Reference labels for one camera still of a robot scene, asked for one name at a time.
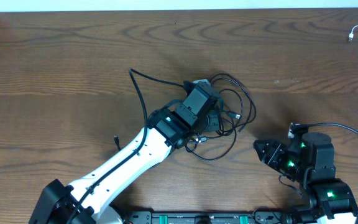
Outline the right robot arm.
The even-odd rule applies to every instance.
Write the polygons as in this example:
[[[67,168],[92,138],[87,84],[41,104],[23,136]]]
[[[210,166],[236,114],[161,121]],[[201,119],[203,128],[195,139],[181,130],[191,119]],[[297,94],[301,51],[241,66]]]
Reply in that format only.
[[[262,163],[300,184],[304,204],[281,215],[282,223],[358,223],[356,200],[336,177],[334,146],[327,134],[294,134],[289,145],[256,140],[253,147]]]

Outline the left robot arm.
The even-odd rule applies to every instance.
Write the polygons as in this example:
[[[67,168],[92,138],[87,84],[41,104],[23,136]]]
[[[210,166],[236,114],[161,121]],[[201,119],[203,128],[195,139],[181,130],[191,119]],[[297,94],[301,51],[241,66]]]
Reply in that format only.
[[[123,223],[111,202],[145,171],[180,149],[210,122],[219,93],[207,80],[190,83],[185,100],[154,111],[146,127],[96,170],[64,186],[55,179],[42,191],[30,223]]]

